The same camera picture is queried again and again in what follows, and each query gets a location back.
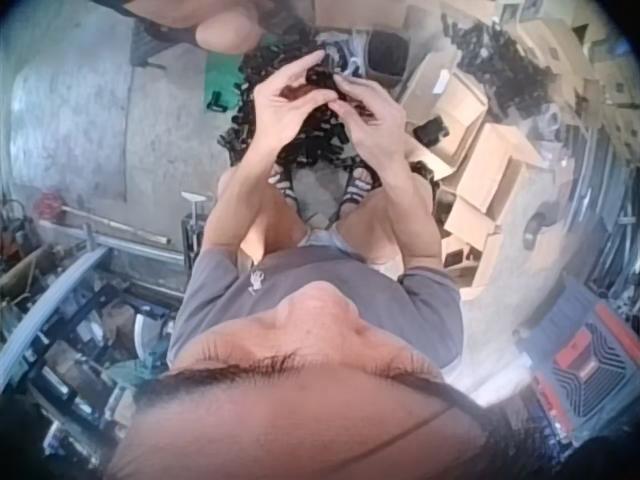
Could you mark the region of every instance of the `metal pipe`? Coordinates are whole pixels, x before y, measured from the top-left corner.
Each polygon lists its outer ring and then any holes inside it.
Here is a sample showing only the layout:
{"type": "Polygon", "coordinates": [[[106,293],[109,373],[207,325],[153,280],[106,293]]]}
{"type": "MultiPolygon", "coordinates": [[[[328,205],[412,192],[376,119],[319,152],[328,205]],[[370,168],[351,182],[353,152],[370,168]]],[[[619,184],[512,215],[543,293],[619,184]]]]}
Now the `metal pipe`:
{"type": "MultiPolygon", "coordinates": [[[[55,223],[48,222],[46,220],[39,220],[38,224],[42,227],[49,228],[56,232],[64,233],[71,237],[80,238],[86,240],[85,233],[78,228],[63,227],[62,225],[56,225],[55,223]]],[[[93,237],[98,245],[104,245],[105,247],[115,248],[127,253],[133,253],[161,262],[175,263],[177,265],[184,265],[184,257],[180,253],[172,252],[170,250],[163,250],[161,248],[148,247],[140,243],[129,242],[127,240],[120,240],[119,238],[110,237],[108,235],[101,235],[94,233],[93,237]]]]}
{"type": "Polygon", "coordinates": [[[171,239],[168,237],[147,232],[139,228],[134,228],[131,225],[126,225],[124,223],[116,222],[115,220],[109,220],[108,218],[104,218],[99,215],[94,215],[93,213],[85,212],[83,210],[78,210],[77,208],[67,207],[66,205],[62,205],[61,208],[65,212],[73,213],[74,215],[77,215],[79,217],[89,218],[95,222],[100,222],[104,225],[108,225],[111,228],[118,228],[120,230],[124,230],[125,232],[133,233],[134,235],[138,235],[139,237],[142,237],[145,240],[149,240],[151,242],[156,242],[161,245],[168,245],[171,243],[171,239]]]}
{"type": "Polygon", "coordinates": [[[108,251],[109,249],[106,247],[99,247],[93,252],[82,255],[58,277],[24,316],[0,352],[0,392],[4,390],[11,379],[13,370],[22,358],[22,354],[29,348],[34,337],[58,308],[60,302],[78,285],[87,272],[102,260],[108,251]]]}

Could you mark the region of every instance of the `hand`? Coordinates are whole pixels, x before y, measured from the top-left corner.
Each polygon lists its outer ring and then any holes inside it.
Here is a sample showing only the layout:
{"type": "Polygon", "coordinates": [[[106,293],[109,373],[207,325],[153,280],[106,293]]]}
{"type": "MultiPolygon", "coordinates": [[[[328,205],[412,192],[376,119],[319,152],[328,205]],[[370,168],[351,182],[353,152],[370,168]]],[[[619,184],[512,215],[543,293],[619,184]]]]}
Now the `hand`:
{"type": "Polygon", "coordinates": [[[376,82],[335,75],[336,84],[348,96],[360,100],[374,115],[364,120],[342,100],[329,103],[347,127],[353,146],[362,159],[380,175],[386,176],[397,162],[404,159],[404,127],[406,114],[391,96],[376,82]]]}
{"type": "Polygon", "coordinates": [[[319,50],[285,65],[258,85],[253,93],[256,108],[256,133],[253,143],[277,152],[292,141],[311,111],[338,98],[332,90],[316,89],[295,100],[282,96],[285,89],[302,87],[307,70],[318,64],[325,52],[319,50]]]}

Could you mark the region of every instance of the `knee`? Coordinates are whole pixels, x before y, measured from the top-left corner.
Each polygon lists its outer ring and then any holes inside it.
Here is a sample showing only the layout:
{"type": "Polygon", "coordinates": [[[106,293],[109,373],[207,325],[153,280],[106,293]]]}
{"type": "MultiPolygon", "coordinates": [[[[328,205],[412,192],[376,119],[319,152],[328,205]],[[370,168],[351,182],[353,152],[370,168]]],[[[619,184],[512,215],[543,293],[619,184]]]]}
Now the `knee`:
{"type": "Polygon", "coordinates": [[[202,22],[196,28],[196,41],[205,50],[241,54],[260,42],[262,28],[258,12],[249,3],[238,3],[202,22]]]}

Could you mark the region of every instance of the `debris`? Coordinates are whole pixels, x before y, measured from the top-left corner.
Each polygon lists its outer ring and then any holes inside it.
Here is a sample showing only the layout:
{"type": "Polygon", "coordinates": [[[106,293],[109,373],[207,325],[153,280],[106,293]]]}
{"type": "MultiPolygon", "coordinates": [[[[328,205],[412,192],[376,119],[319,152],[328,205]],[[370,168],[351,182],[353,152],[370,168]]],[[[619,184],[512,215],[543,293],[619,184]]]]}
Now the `debris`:
{"type": "Polygon", "coordinates": [[[462,52],[458,68],[482,83],[501,110],[492,112],[500,119],[515,107],[524,119],[536,116],[549,103],[551,71],[543,69],[518,49],[517,42],[498,24],[476,23],[464,30],[453,22],[451,41],[462,52]]]}
{"type": "MultiPolygon", "coordinates": [[[[245,56],[240,65],[245,83],[236,85],[240,95],[238,112],[231,119],[233,126],[218,140],[228,150],[232,166],[242,160],[255,133],[254,88],[284,65],[323,47],[324,44],[320,45],[310,38],[309,32],[301,30],[298,32],[298,41],[294,43],[261,47],[245,56]]],[[[338,90],[333,74],[342,72],[347,67],[346,56],[341,56],[336,61],[335,56],[327,55],[320,65],[307,72],[307,84],[334,90],[342,100],[346,100],[345,95],[338,90]]],[[[361,114],[368,113],[362,104],[355,106],[361,114]]],[[[349,138],[344,125],[333,111],[323,105],[311,112],[296,138],[281,150],[277,162],[283,167],[305,168],[322,161],[338,168],[348,168],[359,157],[343,158],[343,145],[347,143],[349,138]]]]}

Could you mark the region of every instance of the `foot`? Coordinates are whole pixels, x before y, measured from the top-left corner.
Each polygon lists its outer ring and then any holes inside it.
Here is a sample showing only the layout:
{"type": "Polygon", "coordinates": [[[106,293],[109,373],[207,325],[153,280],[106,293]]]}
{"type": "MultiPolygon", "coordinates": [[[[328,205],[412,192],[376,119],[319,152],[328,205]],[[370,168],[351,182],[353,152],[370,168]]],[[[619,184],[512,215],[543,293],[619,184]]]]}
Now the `foot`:
{"type": "Polygon", "coordinates": [[[338,218],[344,218],[362,203],[374,187],[374,180],[369,171],[363,167],[355,167],[347,180],[347,187],[338,209],[338,218]]]}
{"type": "Polygon", "coordinates": [[[284,169],[277,163],[273,165],[271,170],[271,176],[269,177],[269,183],[276,187],[284,199],[296,213],[300,212],[300,203],[296,192],[293,190],[293,174],[291,169],[284,169]]]}

